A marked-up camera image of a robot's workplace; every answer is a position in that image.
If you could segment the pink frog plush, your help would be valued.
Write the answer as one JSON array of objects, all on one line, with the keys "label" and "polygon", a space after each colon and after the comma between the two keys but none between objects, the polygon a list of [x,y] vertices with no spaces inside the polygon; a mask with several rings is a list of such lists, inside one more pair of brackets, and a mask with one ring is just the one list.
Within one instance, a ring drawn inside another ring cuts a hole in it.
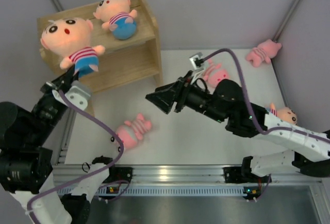
[{"label": "pink frog plush", "polygon": [[252,48],[245,59],[250,62],[253,67],[260,67],[264,62],[270,64],[271,59],[277,55],[281,48],[281,43],[267,39],[258,46]]},{"label": "pink frog plush", "polygon": [[214,63],[211,59],[207,62],[208,66],[203,72],[202,78],[210,87],[215,89],[222,80],[229,79],[229,74],[226,69],[222,68],[221,63]]},{"label": "pink frog plush", "polygon": [[126,120],[118,126],[115,133],[123,143],[123,151],[130,150],[143,141],[146,133],[152,129],[152,122],[145,119],[142,113],[138,113],[133,120]]}]

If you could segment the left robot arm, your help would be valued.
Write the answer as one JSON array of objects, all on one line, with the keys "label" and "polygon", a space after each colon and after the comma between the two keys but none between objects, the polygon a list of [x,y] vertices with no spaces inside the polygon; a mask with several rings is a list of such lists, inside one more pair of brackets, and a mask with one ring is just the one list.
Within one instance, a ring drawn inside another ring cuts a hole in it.
[{"label": "left robot arm", "polygon": [[1,103],[1,185],[21,203],[33,223],[86,223],[95,193],[103,182],[112,182],[117,175],[113,159],[97,157],[86,175],[73,180],[75,188],[58,196],[51,165],[53,152],[43,144],[67,110],[53,91],[65,94],[77,80],[70,67],[47,82],[31,111],[12,102]]}]

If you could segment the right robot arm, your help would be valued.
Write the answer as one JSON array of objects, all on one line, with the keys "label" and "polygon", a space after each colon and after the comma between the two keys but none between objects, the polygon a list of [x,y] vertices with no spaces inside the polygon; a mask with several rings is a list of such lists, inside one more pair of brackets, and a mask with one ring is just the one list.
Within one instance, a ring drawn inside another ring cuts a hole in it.
[{"label": "right robot arm", "polygon": [[227,122],[232,134],[270,141],[286,148],[267,156],[247,156],[241,165],[224,168],[227,183],[270,182],[272,174],[300,173],[329,177],[329,133],[317,133],[290,124],[248,100],[246,88],[232,80],[221,81],[214,92],[180,77],[146,95],[165,114],[188,107],[218,123]]}]

